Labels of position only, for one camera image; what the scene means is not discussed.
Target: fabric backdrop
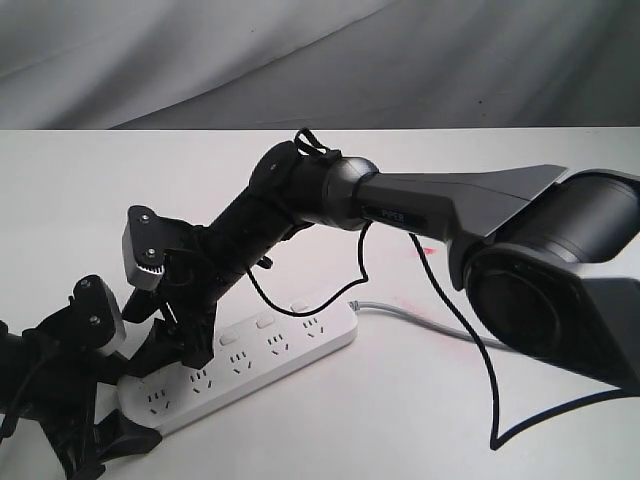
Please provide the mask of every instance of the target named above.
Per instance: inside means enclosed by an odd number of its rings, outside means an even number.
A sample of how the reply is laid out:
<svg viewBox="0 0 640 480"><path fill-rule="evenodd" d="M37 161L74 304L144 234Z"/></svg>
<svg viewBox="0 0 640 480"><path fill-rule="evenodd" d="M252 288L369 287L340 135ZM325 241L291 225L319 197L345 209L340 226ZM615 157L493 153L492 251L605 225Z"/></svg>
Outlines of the fabric backdrop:
<svg viewBox="0 0 640 480"><path fill-rule="evenodd" d="M0 128L640 125L637 0L0 0Z"/></svg>

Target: white table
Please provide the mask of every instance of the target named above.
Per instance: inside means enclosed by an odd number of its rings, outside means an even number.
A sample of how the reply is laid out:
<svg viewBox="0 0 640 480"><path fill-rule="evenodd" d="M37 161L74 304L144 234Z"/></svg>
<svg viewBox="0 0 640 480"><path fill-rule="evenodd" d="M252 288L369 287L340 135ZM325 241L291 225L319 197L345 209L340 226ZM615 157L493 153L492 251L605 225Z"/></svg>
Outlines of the white table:
<svg viewBox="0 0 640 480"><path fill-rule="evenodd" d="M640 129L319 132L382 171L482 171L538 163L640 174ZM74 283L100 274L121 305L120 253L129 205L207 223L240 192L261 155L292 132L2 132L0 314L12 331L65 305ZM357 277L357 235L314 227L278 245L257 271L277 301ZM449 286L443 245L436 273ZM406 234L374 226L372 281L347 294L456 325L427 284ZM302 265L313 274L304 274ZM470 308L454 295L465 313ZM264 309L250 283L223 298L219 325ZM126 479L635 479L640 401L570 413L488 448L491 398L472 345L379 314L360 315L354 344L166 438L151 454L111 464ZM129 328L131 354L149 325ZM492 354L502 429L606 386L521 356ZM0 448L2 478L62 478L38 426L22 422Z"/></svg>

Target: power strip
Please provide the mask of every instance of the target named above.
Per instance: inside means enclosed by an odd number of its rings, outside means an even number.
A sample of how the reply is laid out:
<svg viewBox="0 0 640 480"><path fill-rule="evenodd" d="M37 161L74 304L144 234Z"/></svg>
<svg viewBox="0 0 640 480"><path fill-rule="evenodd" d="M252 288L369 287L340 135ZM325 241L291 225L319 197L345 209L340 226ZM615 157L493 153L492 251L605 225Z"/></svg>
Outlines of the power strip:
<svg viewBox="0 0 640 480"><path fill-rule="evenodd" d="M309 295L290 305L304 311L325 299ZM357 329L346 302L313 317L268 310L218 332L214 359L201 370L175 363L142 379L123 377L117 387L120 408L132 421L167 436L348 345Z"/></svg>

